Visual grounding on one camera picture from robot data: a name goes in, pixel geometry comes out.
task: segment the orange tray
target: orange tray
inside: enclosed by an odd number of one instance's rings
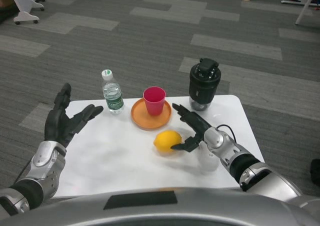
[[[139,99],[131,108],[132,120],[145,130],[158,129],[168,123],[171,117],[171,106],[164,101],[163,111],[160,115],[152,116],[148,113],[145,100]]]

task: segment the cable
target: cable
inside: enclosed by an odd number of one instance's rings
[[[235,142],[237,142],[236,136],[235,136],[235,134],[234,134],[234,131],[232,130],[232,128],[231,128],[229,125],[227,125],[227,124],[221,124],[221,125],[219,125],[219,126],[216,127],[216,128],[219,129],[220,127],[227,127],[228,129],[230,129],[230,131],[231,131],[231,133],[232,133],[232,136],[233,136],[233,140],[234,140]]]
[[[28,167],[28,165],[31,163],[33,156],[30,158],[30,160],[26,163],[26,165],[23,167],[23,169],[20,171],[19,175],[16,177],[15,181],[13,184],[15,184],[16,182],[18,182],[19,178],[21,177],[21,175],[24,173],[24,171],[26,170],[26,168]]]

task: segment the plastic cup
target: plastic cup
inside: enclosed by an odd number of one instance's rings
[[[143,92],[146,110],[152,116],[160,115],[164,109],[166,91],[160,87],[149,87]]]

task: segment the bottle cap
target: bottle cap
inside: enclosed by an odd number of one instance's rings
[[[101,75],[102,75],[102,78],[105,81],[109,81],[109,80],[112,80],[114,78],[114,76],[112,74],[112,71],[110,69],[103,70]]]

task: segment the plastic bottle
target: plastic bottle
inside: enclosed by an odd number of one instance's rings
[[[125,107],[121,88],[110,69],[103,70],[101,75],[103,78],[102,92],[109,111],[115,115],[120,114]]]

